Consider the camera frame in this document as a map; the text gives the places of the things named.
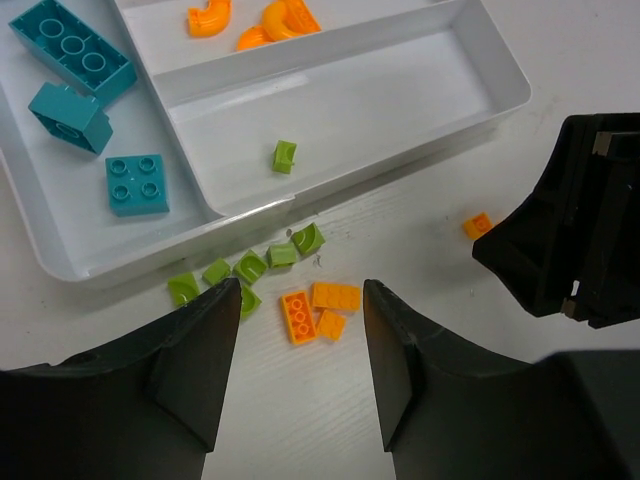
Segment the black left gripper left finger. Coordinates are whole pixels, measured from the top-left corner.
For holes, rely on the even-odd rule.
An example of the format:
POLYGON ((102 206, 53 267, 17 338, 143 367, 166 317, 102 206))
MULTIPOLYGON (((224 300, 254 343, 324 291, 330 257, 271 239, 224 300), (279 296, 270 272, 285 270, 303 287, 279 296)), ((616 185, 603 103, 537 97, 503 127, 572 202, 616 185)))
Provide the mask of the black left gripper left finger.
POLYGON ((57 365, 1 375, 5 479, 198 479, 212 452, 240 321, 227 279, 57 365))

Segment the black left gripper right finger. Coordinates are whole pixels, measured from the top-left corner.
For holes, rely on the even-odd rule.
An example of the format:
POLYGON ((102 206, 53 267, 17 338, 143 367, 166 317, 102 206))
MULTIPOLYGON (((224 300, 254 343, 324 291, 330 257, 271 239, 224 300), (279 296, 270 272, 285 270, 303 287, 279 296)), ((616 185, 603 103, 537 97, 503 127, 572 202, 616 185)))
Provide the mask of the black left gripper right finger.
POLYGON ((557 352, 526 363, 363 287, 382 443, 400 479, 635 479, 639 354, 557 352))

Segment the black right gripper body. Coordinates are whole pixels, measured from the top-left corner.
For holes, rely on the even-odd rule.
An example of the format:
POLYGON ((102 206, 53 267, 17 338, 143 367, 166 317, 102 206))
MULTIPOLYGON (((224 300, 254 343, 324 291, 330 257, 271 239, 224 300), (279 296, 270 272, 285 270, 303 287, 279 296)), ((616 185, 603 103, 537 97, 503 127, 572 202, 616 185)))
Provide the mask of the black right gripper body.
POLYGON ((533 191, 473 258, 531 315, 639 317, 639 115, 572 115, 533 191))

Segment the teal two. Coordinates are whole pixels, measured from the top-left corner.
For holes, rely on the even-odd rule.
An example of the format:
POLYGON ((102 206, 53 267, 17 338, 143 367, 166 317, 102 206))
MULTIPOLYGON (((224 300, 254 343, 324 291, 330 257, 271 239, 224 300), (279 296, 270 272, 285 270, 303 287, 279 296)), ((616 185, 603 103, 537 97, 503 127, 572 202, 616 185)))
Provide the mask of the teal two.
POLYGON ((105 171, 109 207, 117 217, 170 211, 160 154, 107 157, 105 171))

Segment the small green lego single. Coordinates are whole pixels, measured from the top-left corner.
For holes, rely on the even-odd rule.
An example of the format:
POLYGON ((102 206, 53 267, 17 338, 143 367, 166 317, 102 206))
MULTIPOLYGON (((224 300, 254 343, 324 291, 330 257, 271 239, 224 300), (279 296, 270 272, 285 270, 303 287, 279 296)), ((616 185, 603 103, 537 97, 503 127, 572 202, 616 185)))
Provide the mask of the small green lego single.
POLYGON ((276 173, 290 174, 295 164, 296 149, 296 143, 279 140, 274 150, 272 170, 276 173))

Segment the teal lego small brick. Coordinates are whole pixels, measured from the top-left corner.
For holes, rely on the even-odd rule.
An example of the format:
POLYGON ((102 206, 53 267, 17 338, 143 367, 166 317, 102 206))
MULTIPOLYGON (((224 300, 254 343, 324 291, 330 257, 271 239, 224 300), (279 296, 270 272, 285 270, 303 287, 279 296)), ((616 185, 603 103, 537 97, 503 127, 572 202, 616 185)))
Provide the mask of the teal lego small brick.
POLYGON ((54 137, 93 154, 101 154, 113 135, 98 100, 79 95, 68 85, 45 82, 28 105, 54 137))

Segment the orange arch lego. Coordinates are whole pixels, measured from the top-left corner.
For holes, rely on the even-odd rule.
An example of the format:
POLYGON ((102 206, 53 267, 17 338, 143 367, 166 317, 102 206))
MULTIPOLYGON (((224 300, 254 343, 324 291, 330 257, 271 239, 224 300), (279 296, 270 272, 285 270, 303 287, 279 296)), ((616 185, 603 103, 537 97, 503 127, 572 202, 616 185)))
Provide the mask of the orange arch lego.
POLYGON ((288 40, 322 30, 302 0, 272 1, 263 10, 261 26, 274 41, 288 40))

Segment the orange curved lego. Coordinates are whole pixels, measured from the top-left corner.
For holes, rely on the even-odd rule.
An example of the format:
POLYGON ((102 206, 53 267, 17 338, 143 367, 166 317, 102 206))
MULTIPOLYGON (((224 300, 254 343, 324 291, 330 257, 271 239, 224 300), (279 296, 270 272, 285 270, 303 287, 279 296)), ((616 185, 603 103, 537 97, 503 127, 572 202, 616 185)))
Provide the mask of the orange curved lego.
POLYGON ((229 25, 231 15, 230 0, 211 0, 204 9, 190 7, 187 10, 188 32, 197 38, 218 35, 229 25))
POLYGON ((239 37, 236 50, 248 50, 263 45, 273 43, 274 40, 269 36, 268 32, 262 25, 252 26, 241 34, 239 37))

